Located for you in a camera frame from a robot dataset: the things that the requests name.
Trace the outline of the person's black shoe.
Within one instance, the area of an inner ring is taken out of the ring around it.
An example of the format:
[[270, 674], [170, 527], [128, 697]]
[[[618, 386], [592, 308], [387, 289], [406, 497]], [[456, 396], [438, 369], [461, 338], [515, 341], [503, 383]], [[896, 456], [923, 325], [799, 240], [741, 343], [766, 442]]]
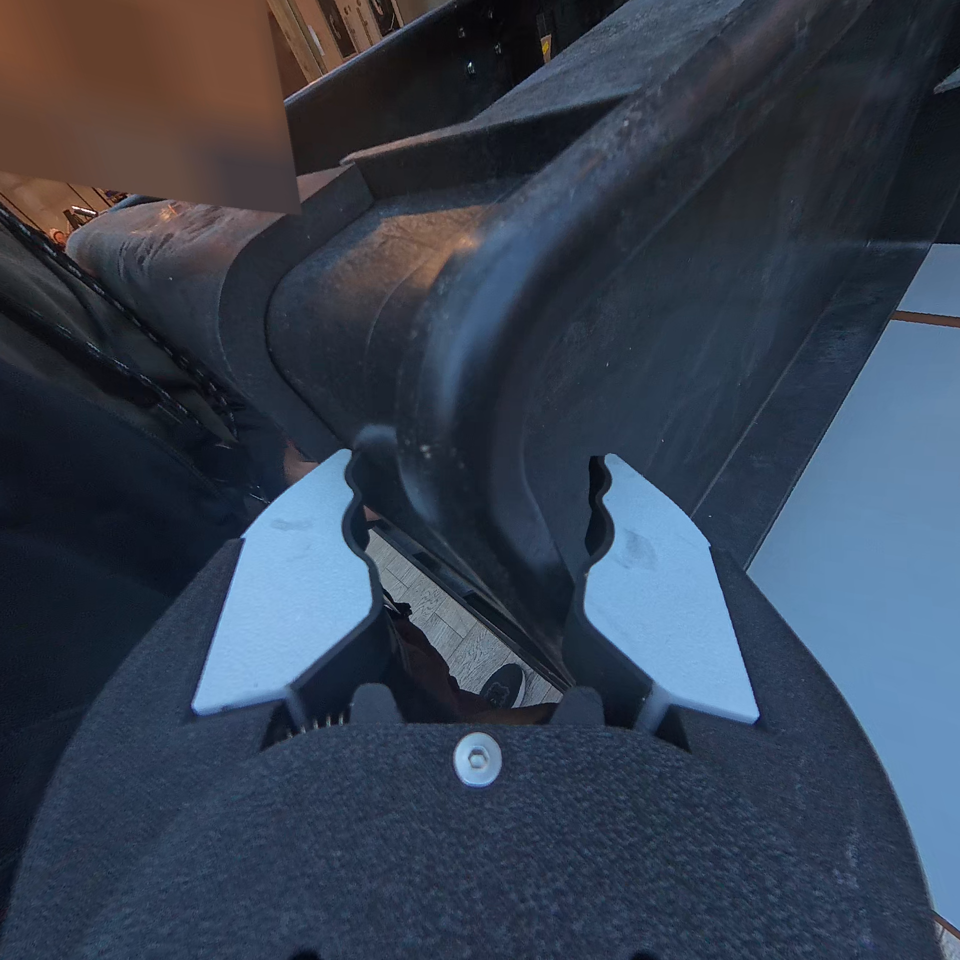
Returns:
[[486, 679], [478, 696], [491, 710], [512, 710], [522, 705], [525, 689], [525, 670], [517, 663], [508, 662]]

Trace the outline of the white desk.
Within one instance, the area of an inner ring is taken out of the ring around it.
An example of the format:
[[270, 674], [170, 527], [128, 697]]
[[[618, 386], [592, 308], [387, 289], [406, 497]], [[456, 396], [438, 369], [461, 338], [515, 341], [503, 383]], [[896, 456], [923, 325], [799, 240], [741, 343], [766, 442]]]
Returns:
[[[958, 316], [958, 258], [931, 246], [894, 311]], [[749, 568], [868, 734], [954, 928], [958, 338], [890, 321]]]

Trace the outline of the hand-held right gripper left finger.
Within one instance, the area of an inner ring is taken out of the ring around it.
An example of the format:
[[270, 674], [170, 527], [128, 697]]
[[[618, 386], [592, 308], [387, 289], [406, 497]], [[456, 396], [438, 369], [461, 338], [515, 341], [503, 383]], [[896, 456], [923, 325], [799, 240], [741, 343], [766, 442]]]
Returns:
[[340, 449], [246, 530], [191, 702], [222, 714], [299, 690], [377, 624], [376, 567], [354, 536], [362, 514]]

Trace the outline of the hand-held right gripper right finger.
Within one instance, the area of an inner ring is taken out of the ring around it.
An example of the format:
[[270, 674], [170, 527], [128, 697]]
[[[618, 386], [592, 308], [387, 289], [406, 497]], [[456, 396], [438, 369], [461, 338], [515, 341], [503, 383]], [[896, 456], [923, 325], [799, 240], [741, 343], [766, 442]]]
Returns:
[[566, 666], [606, 722], [656, 731], [684, 708], [752, 725], [760, 709], [711, 546], [618, 455], [594, 459], [588, 561], [566, 627]]

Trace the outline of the large black plastic bin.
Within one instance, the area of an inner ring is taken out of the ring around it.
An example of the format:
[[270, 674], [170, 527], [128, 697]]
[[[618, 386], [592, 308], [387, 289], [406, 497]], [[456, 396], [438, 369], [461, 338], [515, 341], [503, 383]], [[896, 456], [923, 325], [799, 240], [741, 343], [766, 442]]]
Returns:
[[627, 2], [469, 125], [381, 148], [506, 188], [377, 358], [371, 500], [565, 686], [592, 457], [714, 486], [876, 227], [958, 2]]

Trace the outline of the dark wall poster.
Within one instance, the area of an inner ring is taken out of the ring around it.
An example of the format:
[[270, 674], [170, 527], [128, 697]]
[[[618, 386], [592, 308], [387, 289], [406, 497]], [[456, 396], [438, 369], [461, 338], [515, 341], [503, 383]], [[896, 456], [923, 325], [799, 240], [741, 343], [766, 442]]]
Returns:
[[341, 6], [337, 1], [317, 1], [323, 19], [343, 61], [356, 53], [354, 35], [348, 20], [344, 19]]

